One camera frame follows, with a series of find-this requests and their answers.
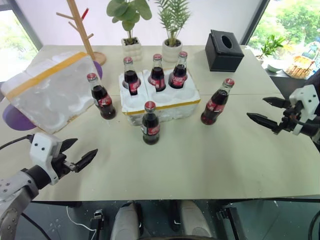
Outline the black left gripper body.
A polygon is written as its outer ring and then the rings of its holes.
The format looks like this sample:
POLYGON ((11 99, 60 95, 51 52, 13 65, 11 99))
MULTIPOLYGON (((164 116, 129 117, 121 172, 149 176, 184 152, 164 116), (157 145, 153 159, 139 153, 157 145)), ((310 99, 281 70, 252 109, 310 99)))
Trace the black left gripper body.
POLYGON ((51 166, 59 179, 76 170, 76 165, 67 161, 67 156, 63 153, 52 158, 51 166))

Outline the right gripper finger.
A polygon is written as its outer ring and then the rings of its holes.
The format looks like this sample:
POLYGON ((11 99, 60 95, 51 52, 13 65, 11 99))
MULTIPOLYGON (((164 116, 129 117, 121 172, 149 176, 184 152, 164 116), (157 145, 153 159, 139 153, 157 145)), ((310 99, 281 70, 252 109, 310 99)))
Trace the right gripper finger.
POLYGON ((273 107, 277 107, 277 108, 281 108, 281 109, 287 109, 291 106, 290 101, 286 100, 286 99, 282 99, 279 97, 264 97, 262 99, 263 101, 267 102, 268 104, 270 104, 273 107))
POLYGON ((249 113, 247 112, 246 115, 255 123, 268 128, 270 130, 275 130, 278 127, 276 121, 268 119, 266 116, 258 114, 258 113, 249 113))

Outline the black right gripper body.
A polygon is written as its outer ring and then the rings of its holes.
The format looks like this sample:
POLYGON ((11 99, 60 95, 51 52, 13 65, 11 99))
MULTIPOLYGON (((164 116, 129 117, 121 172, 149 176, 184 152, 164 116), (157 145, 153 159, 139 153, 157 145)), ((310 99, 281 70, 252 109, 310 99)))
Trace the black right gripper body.
POLYGON ((275 134, 280 133, 282 130, 287 132, 293 131, 299 120, 297 117, 301 114, 301 110, 304 108, 303 103, 299 100, 294 106, 290 105, 289 108, 285 108, 283 117, 280 124, 273 130, 275 134))

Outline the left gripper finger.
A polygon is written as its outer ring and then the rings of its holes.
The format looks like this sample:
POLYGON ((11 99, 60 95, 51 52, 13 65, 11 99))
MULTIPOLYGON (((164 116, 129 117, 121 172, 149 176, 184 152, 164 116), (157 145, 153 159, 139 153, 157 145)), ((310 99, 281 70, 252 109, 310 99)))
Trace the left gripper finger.
POLYGON ((82 171, 88 164, 92 162, 96 156, 98 149, 91 150, 81 157, 81 159, 74 164, 74 172, 82 171))
POLYGON ((69 149, 77 140, 77 138, 69 138, 64 140, 61 144, 61 153, 69 149))

